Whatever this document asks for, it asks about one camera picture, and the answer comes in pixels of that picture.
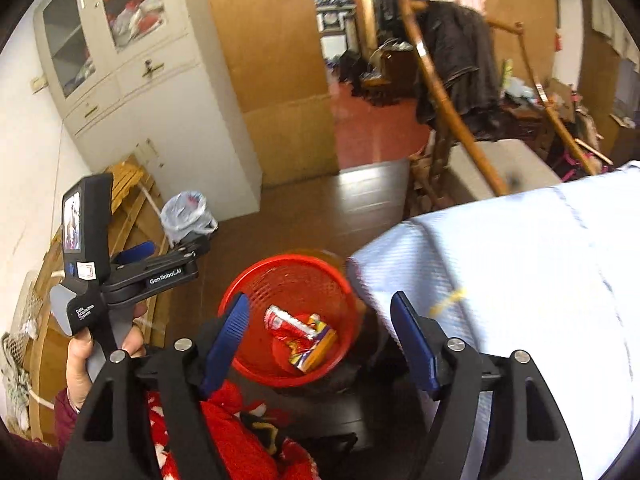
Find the person's left hand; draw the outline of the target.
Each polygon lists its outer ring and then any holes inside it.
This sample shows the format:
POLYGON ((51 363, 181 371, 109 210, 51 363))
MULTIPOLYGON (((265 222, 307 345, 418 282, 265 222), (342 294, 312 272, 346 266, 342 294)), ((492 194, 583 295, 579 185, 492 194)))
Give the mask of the person's left hand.
MULTIPOLYGON (((85 403, 92 387, 92 381, 87 372, 87 361, 92 355, 93 338, 84 328, 68 343, 66 360, 66 390, 70 406, 79 411, 85 403)), ((132 358, 145 355, 142 330, 137 324, 132 324, 122 342, 122 350, 132 358)))

